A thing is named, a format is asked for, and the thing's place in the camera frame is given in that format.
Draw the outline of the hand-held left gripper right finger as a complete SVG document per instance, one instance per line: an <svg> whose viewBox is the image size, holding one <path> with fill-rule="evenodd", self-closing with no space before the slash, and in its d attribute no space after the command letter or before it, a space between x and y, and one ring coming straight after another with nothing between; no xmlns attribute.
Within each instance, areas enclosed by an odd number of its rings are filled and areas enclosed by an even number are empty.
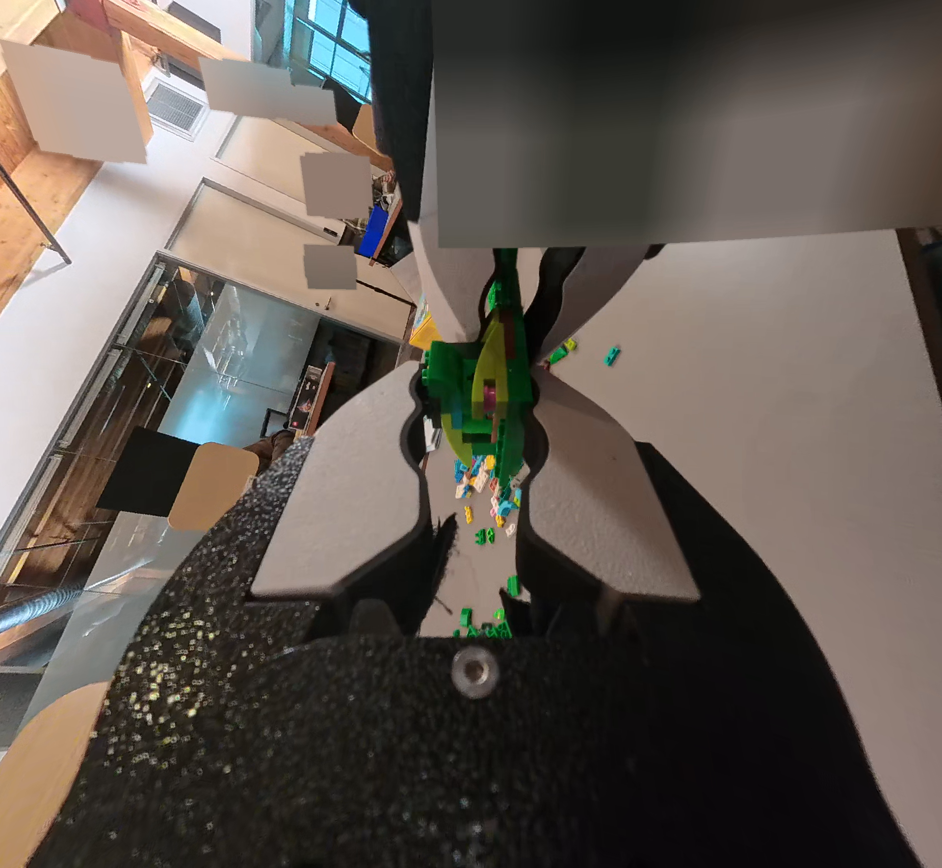
<svg viewBox="0 0 942 868"><path fill-rule="evenodd" d="M547 370L533 374L512 629L600 638L631 603L699 603L700 588L629 432Z"/></svg>

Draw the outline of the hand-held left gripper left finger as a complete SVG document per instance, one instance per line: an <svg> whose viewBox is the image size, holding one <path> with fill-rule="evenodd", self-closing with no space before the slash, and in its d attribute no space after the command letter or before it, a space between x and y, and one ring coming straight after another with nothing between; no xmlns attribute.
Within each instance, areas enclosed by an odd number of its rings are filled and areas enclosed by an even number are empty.
<svg viewBox="0 0 942 868"><path fill-rule="evenodd" d="M432 511L426 397L409 360L316 430L249 588L253 619L310 610L305 636L338 636L365 612L420 634L458 528Z"/></svg>

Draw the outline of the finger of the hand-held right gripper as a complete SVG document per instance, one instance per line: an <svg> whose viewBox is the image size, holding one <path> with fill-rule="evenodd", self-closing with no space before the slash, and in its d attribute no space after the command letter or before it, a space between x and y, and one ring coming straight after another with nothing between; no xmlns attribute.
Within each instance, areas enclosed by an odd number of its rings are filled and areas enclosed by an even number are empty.
<svg viewBox="0 0 942 868"><path fill-rule="evenodd" d="M613 247L550 247L542 252L535 295L524 311L529 363L541 364L603 309L661 243Z"/></svg>
<svg viewBox="0 0 942 868"><path fill-rule="evenodd" d="M486 285L496 270L492 249L438 246L437 226L408 222L418 280L444 342L474 342L481 329Z"/></svg>

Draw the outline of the green lego build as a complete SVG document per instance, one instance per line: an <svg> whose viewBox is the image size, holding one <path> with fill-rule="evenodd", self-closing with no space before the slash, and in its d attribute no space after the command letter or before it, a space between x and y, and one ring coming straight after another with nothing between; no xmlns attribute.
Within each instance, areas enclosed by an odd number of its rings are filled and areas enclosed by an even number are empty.
<svg viewBox="0 0 942 868"><path fill-rule="evenodd" d="M524 464L524 414L533 406L516 262L515 250L495 251L478 338L433 342L420 365L426 404L455 456L466 467L492 456L501 492Z"/></svg>

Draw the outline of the pile of colourful lego pieces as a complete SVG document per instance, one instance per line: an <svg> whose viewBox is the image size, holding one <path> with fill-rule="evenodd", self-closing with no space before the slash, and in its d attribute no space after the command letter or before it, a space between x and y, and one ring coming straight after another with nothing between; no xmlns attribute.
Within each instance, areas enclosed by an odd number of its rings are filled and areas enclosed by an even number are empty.
<svg viewBox="0 0 942 868"><path fill-rule="evenodd" d="M518 512L522 505L522 485L528 474L522 464L507 484L497 476L497 459L494 455L473 455L471 462L456 459L453 463L455 499L462 507L467 527L475 532L494 528L512 537L516 531Z"/></svg>

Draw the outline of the large grid window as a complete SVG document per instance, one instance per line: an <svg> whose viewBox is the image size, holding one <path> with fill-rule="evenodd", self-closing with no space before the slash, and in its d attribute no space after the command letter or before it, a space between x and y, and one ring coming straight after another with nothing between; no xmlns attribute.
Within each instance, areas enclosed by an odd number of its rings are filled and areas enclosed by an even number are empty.
<svg viewBox="0 0 942 868"><path fill-rule="evenodd" d="M254 0L252 60L288 69L292 82L333 81L371 102L367 23L347 0Z"/></svg>

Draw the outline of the wooden office desk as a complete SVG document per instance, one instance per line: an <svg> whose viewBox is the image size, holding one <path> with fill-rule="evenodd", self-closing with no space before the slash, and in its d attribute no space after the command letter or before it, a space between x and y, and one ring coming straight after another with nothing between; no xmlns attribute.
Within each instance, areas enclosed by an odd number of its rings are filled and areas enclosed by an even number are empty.
<svg viewBox="0 0 942 868"><path fill-rule="evenodd" d="M336 362L328 361L324 367L307 366L301 376L288 417L296 438L312 437L317 429L335 369Z"/></svg>

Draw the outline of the brown wooden chair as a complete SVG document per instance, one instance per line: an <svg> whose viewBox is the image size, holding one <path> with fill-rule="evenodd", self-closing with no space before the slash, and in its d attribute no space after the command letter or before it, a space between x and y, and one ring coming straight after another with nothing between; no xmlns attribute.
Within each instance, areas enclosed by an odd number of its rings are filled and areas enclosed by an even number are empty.
<svg viewBox="0 0 942 868"><path fill-rule="evenodd" d="M197 448L171 507L175 531L206 532L242 497L257 474L258 456L216 442Z"/></svg>

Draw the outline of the black rectangular board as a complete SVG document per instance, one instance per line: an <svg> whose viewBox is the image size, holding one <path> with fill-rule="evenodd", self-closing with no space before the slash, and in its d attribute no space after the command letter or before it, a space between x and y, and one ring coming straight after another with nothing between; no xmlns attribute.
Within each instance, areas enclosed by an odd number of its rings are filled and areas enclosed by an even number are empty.
<svg viewBox="0 0 942 868"><path fill-rule="evenodd" d="M96 508L168 518L199 445L136 426Z"/></svg>

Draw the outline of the metal ceiling rod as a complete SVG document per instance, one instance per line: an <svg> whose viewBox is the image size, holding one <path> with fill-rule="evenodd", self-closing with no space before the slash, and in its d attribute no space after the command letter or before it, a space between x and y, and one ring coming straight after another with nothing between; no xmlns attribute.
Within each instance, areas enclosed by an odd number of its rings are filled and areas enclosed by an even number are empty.
<svg viewBox="0 0 942 868"><path fill-rule="evenodd" d="M3 180L6 188L10 191L13 198L17 203L22 207L23 211L28 215L30 221L34 226L38 228L41 234L42 243L45 248L52 250L65 265L72 265L73 260L61 246L59 241L54 237L53 232L41 219L41 216L35 210L33 205L26 198L22 192L19 185L16 183L10 172L6 169L5 165L1 163L1 179Z"/></svg>

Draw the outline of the glass window wall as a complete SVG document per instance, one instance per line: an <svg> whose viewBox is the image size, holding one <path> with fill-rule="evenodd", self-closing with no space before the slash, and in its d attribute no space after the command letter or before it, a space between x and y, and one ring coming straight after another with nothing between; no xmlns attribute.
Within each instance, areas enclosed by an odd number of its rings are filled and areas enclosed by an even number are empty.
<svg viewBox="0 0 942 868"><path fill-rule="evenodd" d="M2 540L2 604L81 583L2 634L2 663L44 666L72 613L124 606L199 537L96 508L136 426L243 449L288 428L307 366L336 362L320 421L400 363L402 347L211 273L156 261L57 427Z"/></svg>

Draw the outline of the wall vent grille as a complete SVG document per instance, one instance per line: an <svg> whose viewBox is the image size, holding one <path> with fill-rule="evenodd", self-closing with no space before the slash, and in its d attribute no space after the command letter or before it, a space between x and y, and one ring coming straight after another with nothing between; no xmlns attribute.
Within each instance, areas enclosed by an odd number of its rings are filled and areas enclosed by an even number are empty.
<svg viewBox="0 0 942 868"><path fill-rule="evenodd" d="M146 91L151 121L159 128L194 142L209 114L206 101L194 97L164 79L153 79Z"/></svg>

